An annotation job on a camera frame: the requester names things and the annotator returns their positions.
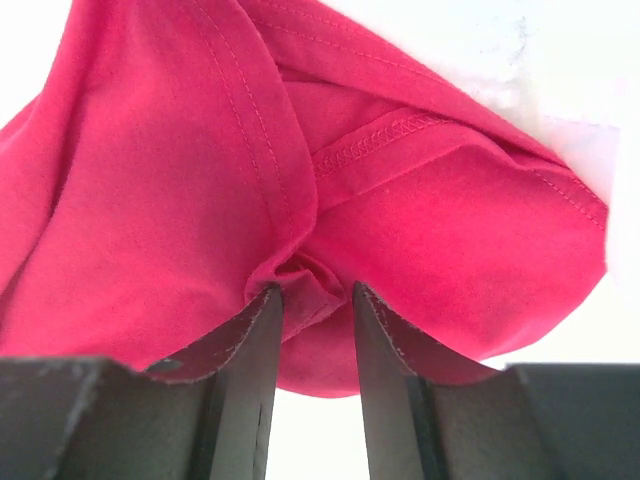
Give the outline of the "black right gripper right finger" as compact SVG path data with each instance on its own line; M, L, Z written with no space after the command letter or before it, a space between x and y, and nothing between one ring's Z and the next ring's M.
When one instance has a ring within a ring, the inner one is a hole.
M495 370L436 341L370 287L353 291L374 479L635 479L639 369Z

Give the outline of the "pink t shirt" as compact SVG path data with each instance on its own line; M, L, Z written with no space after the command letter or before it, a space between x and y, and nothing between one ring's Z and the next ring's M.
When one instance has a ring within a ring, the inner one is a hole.
M1 352L143 370L281 287L278 384L358 392L370 285L483 360L605 272L552 151L316 1L76 1L1 132Z

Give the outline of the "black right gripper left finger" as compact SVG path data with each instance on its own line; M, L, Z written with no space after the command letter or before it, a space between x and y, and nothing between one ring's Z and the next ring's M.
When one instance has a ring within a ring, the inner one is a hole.
M283 300L235 317L143 372L103 357L1 362L5 479L261 479Z

